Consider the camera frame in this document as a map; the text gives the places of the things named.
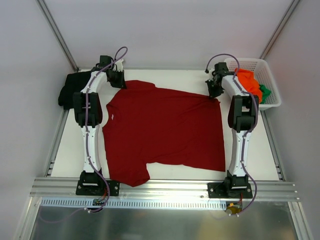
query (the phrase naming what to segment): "orange cloth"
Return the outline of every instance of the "orange cloth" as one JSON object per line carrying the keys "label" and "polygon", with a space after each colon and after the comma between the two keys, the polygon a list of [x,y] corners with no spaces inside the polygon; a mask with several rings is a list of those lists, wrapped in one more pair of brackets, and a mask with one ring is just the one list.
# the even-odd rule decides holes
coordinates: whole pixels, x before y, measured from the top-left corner
{"label": "orange cloth", "polygon": [[257,95],[259,98],[259,103],[262,102],[262,91],[260,90],[260,85],[257,80],[255,80],[254,72],[239,68],[236,74],[241,85],[248,92],[253,95]]}

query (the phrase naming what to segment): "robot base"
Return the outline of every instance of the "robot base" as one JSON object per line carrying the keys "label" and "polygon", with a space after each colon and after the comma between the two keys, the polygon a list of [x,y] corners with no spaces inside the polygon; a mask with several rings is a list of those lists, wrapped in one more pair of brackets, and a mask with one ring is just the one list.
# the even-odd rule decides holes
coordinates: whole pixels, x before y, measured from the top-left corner
{"label": "robot base", "polygon": [[[113,180],[107,180],[106,182],[110,188],[110,196],[118,197],[120,182]],[[98,174],[83,171],[76,186],[75,194],[78,196],[103,196],[105,188],[106,184]]]}
{"label": "robot base", "polygon": [[207,188],[210,199],[253,198],[248,176],[232,176],[229,171],[223,182],[209,182]]}

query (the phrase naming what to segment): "white robotic arm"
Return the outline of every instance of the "white robotic arm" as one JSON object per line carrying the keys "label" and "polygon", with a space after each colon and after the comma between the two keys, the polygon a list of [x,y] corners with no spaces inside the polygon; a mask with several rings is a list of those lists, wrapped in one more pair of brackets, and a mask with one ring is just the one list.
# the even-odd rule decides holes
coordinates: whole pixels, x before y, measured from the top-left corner
{"label": "white robotic arm", "polygon": [[257,96],[250,96],[225,62],[214,66],[214,71],[208,71],[206,81],[209,96],[218,97],[224,91],[230,96],[231,104],[228,114],[228,125],[232,131],[232,155],[227,176],[221,183],[208,183],[210,198],[252,198],[249,176],[246,172],[248,146],[251,131],[255,126],[259,105]]}
{"label": "white robotic arm", "polygon": [[[81,92],[73,94],[75,121],[81,128],[84,145],[84,165],[76,189],[77,195],[102,196],[106,188],[106,182],[102,179],[98,151],[98,133],[103,118],[98,92],[106,82],[110,82],[111,86],[115,88],[126,88],[122,59],[115,62],[112,69],[107,68],[103,71],[105,66],[111,64],[111,61],[111,57],[101,56],[100,63],[91,71],[86,86]],[[118,182],[107,182],[109,185],[113,184],[115,188],[119,188]]]}
{"label": "white robotic arm", "polygon": [[[241,83],[238,80],[238,77],[235,77],[234,79],[237,81],[238,85],[242,88],[243,91],[246,91]],[[230,96],[232,99],[233,96],[243,96],[243,97],[249,97],[249,94],[243,93],[238,86],[234,83],[233,76],[227,75],[222,78],[221,86],[226,91],[226,93]],[[231,129],[232,131],[232,155],[231,155],[231,162],[229,166],[229,172],[230,174],[236,175],[237,177],[244,177],[246,175],[242,164],[242,156],[243,154],[243,164],[245,167],[247,167],[247,155],[248,155],[248,146],[249,146],[249,140],[251,136],[251,132],[249,132],[244,139],[244,135],[246,134],[247,130],[240,130],[240,132],[237,132],[235,129]]]}

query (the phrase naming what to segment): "metal frame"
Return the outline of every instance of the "metal frame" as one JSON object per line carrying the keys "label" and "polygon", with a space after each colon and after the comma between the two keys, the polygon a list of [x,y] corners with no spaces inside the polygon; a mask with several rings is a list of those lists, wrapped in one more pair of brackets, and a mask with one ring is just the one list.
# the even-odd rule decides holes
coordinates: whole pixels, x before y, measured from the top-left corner
{"label": "metal frame", "polygon": [[[97,198],[89,197],[42,197],[40,205],[43,207],[65,207],[65,208],[99,208],[95,206]],[[119,200],[117,197],[110,197],[104,208],[108,209],[176,209],[176,210],[220,210],[227,209],[226,201],[211,200],[204,201],[181,201],[176,198],[170,201],[154,199],[127,199]]]}
{"label": "metal frame", "polygon": [[302,208],[301,202],[288,202],[289,209],[291,212],[291,217],[295,227],[295,232],[298,236],[298,239],[310,239],[313,240],[311,230],[307,224],[305,212]]}
{"label": "metal frame", "polygon": [[260,55],[260,59],[266,59],[268,54],[270,53],[272,47],[274,46],[275,42],[277,41],[278,37],[282,33],[283,29],[287,25],[289,19],[291,18],[292,14],[295,12],[297,6],[302,0],[292,0],[291,4],[285,11],[282,19],[280,20],[278,26],[275,28],[271,38],[269,39],[268,43],[266,44],[264,50]]}
{"label": "metal frame", "polygon": [[[208,201],[208,182],[221,180],[149,180],[147,183],[131,187],[120,184],[118,199],[169,200],[181,198],[184,201]],[[31,197],[78,197],[78,179],[73,177],[37,177],[31,189]],[[299,202],[296,185],[287,181],[257,181],[256,201]],[[238,199],[220,198],[221,201]]]}
{"label": "metal frame", "polygon": [[27,208],[25,221],[20,231],[20,235],[15,239],[29,240],[36,222],[38,210],[40,207],[41,197],[31,197]]}
{"label": "metal frame", "polygon": [[283,161],[281,160],[280,154],[279,154],[279,149],[278,145],[275,141],[274,136],[274,131],[272,129],[272,126],[268,120],[267,114],[265,111],[261,111],[261,116],[265,128],[266,135],[268,137],[271,153],[273,156],[274,164],[277,169],[278,175],[279,175],[279,180],[281,181],[286,181],[287,176],[283,167]]}
{"label": "metal frame", "polygon": [[72,56],[72,54],[66,44],[66,41],[62,37],[62,34],[58,28],[58,25],[56,24],[56,21],[55,21],[54,17],[52,16],[45,0],[36,0],[36,2],[38,3],[38,5],[41,9],[41,12],[43,13],[45,19],[47,20],[56,40],[58,41],[63,53],[65,54],[65,57],[67,58],[67,60],[69,61],[69,64],[71,65],[72,69],[74,71],[78,71],[79,68],[77,66],[77,63],[76,63],[74,57]]}
{"label": "metal frame", "polygon": [[56,160],[56,157],[57,157],[57,153],[58,153],[58,150],[59,150],[59,145],[60,145],[60,142],[61,142],[61,139],[62,139],[62,135],[64,133],[66,122],[67,122],[67,119],[68,119],[68,114],[69,114],[69,110],[63,110],[63,112],[61,114],[61,118],[60,118],[60,121],[58,123],[58,128],[57,128],[57,131],[56,131],[55,136],[54,136],[53,145],[52,145],[52,148],[50,150],[49,158],[47,160],[47,167],[46,167],[45,173],[43,175],[44,177],[50,177],[51,176],[52,170],[54,168],[55,160]]}

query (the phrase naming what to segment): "white laundry basket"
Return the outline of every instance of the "white laundry basket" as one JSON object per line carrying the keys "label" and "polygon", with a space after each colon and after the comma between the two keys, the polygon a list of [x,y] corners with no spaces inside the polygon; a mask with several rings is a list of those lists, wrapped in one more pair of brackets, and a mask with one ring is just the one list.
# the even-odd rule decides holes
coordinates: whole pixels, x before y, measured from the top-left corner
{"label": "white laundry basket", "polygon": [[[265,60],[257,58],[238,58],[238,60],[241,69],[252,71],[254,73],[254,78],[259,84],[265,85],[266,88],[271,91],[271,94],[267,97],[265,103],[259,105],[259,110],[263,111],[280,106],[280,94],[268,63]],[[226,62],[229,71],[234,71],[238,67],[236,60],[233,58],[227,58],[224,61]]]}

